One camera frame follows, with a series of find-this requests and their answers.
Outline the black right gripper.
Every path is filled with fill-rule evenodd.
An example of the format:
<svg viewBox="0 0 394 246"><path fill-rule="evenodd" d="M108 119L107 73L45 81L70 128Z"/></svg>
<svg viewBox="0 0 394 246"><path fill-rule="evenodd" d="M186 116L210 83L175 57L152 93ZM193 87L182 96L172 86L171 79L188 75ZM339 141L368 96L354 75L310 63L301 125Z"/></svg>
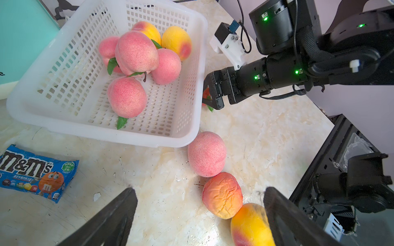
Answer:
<svg viewBox="0 0 394 246"><path fill-rule="evenodd" d="M223 96L228 97L230 104L237 104L255 94L270 94L269 83L266 58L244 65L239 70L227 67L206 76L203 91L209 89L210 99L203 97L202 103L221 110L224 108Z"/></svg>

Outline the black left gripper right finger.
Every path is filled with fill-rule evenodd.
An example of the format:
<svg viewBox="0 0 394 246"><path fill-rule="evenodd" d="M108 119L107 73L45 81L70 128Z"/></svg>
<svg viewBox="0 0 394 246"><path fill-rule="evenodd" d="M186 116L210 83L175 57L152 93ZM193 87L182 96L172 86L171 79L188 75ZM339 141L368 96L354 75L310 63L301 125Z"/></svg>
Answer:
<svg viewBox="0 0 394 246"><path fill-rule="evenodd" d="M275 245L340 245L276 188L266 189L263 203Z"/></svg>

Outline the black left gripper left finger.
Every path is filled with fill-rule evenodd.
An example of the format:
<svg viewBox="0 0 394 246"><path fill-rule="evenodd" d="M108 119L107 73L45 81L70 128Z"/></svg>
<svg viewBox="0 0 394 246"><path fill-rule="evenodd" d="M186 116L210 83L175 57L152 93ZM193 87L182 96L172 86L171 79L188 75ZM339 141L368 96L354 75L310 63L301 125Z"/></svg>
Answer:
<svg viewBox="0 0 394 246"><path fill-rule="evenodd" d="M60 246L125 246L137 207L135 190L125 189Z"/></svg>

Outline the orange red peach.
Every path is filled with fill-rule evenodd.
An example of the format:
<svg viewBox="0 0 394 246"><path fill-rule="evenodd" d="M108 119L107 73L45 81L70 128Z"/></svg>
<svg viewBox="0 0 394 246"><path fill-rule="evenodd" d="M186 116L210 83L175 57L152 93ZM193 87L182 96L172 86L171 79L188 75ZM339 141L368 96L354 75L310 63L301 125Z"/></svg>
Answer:
<svg viewBox="0 0 394 246"><path fill-rule="evenodd" d="M205 99L212 99L212 98L211 98L211 95L210 95L210 92L209 92L209 88L206 88L206 89L204 90L204 92L203 92L203 98L205 98ZM203 106L203 107L207 107L207 108L209 109L210 112L213 112L213 110L214 110L214 108L212 108L211 106L208 106L208 105L206 105L206 104L204 104L204 103L202 103L202 106Z"/></svg>

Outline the yellow peach front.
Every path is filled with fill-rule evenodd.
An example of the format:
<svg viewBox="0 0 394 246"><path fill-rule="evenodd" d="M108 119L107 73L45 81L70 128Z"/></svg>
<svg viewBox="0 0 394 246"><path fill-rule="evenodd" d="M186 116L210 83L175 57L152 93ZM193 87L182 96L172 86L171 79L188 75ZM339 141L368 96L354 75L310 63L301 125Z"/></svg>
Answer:
<svg viewBox="0 0 394 246"><path fill-rule="evenodd" d="M244 204L231 219L231 236L235 246L275 246L263 206Z"/></svg>

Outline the yellow peach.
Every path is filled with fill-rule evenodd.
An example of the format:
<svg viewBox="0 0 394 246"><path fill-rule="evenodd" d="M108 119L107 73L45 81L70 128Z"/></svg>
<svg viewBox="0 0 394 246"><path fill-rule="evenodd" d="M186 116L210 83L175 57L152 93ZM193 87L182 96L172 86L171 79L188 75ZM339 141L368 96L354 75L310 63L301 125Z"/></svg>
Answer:
<svg viewBox="0 0 394 246"><path fill-rule="evenodd" d="M231 236L235 246L275 246L263 206L244 204L231 219Z"/></svg>
<svg viewBox="0 0 394 246"><path fill-rule="evenodd" d="M190 36L178 26L171 26L163 33L161 46L175 52L181 61L188 59L192 52Z"/></svg>
<svg viewBox="0 0 394 246"><path fill-rule="evenodd" d="M161 45L161 35L158 29L151 23L140 21L133 25L132 31L138 31L145 34L151 40L154 40L156 43Z"/></svg>

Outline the small pink peach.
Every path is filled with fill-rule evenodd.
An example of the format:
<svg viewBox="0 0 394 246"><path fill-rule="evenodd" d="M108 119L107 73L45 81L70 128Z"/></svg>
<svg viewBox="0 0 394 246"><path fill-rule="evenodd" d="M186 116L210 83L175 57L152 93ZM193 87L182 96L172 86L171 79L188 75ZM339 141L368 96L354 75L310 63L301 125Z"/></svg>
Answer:
<svg viewBox="0 0 394 246"><path fill-rule="evenodd" d="M168 85L178 79L182 63L179 56L170 49L158 49L159 66L152 71L152 77L158 85Z"/></svg>

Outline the orange pink peach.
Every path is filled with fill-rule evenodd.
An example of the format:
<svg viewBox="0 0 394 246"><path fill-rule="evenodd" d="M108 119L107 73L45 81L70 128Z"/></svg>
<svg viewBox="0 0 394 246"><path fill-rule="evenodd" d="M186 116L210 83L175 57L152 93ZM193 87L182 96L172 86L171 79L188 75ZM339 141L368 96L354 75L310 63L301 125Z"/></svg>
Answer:
<svg viewBox="0 0 394 246"><path fill-rule="evenodd" d="M204 185L202 201L213 215L231 219L243 206L243 194L236 178L221 172Z"/></svg>

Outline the pink peach with leaf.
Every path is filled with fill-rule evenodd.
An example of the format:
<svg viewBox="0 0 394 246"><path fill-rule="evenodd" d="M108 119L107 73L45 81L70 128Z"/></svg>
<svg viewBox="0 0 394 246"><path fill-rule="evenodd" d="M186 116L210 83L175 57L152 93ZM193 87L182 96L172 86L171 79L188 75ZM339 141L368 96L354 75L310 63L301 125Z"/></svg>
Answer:
<svg viewBox="0 0 394 246"><path fill-rule="evenodd" d="M110 59L115 58L115 49L119 39L119 36L110 36L99 44L98 51L106 68L108 68Z"/></svg>

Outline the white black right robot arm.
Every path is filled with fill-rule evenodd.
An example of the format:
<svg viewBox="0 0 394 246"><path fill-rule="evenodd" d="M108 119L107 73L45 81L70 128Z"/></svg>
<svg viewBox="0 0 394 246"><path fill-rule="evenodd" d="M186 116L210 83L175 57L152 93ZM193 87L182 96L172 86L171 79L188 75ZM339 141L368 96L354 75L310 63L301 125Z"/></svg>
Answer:
<svg viewBox="0 0 394 246"><path fill-rule="evenodd" d="M394 8L364 11L363 1L342 1L332 27L322 33L314 1L266 1L249 18L262 58L246 64L244 50L231 51L232 66L209 73L203 104L219 110L223 97L234 105L271 92L305 95L314 86L392 85L394 83Z"/></svg>

